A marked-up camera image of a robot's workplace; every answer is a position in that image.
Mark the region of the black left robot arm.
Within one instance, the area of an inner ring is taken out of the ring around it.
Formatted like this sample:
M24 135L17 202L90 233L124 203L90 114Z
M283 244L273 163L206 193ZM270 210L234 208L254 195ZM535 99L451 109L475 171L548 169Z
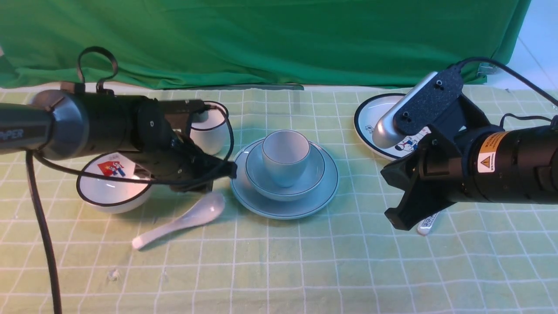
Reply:
M140 167L150 184L209 191L213 181L237 177L231 151L219 159L189 138L192 115L216 109L200 99L41 91L29 105L1 104L0 151L30 151L52 169L98 179L102 176L57 161L119 153Z

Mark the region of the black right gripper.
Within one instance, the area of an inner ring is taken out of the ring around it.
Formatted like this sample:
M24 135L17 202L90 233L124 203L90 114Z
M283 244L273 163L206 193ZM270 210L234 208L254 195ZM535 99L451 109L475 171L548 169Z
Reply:
M428 128L414 152L381 170L388 185L404 192L399 204L384 213L397 230L409 231L460 201L486 201L474 183L472 162L481 138L493 132L487 116L459 95Z

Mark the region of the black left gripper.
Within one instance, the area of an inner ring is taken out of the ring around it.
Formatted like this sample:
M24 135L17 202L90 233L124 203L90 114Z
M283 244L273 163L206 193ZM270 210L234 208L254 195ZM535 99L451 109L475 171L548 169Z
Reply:
M173 191L208 193L212 180L237 178L237 164L206 155L190 138L191 115L207 110L199 99L137 102L133 161L149 173L155 184Z

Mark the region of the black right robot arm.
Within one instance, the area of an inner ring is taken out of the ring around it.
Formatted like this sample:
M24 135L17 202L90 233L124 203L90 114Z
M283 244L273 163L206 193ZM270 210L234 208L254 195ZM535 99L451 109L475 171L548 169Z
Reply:
M385 216L397 230L463 203L557 204L557 117L506 131L460 95L441 116L420 123L430 133L406 157L385 166L388 185L403 191Z

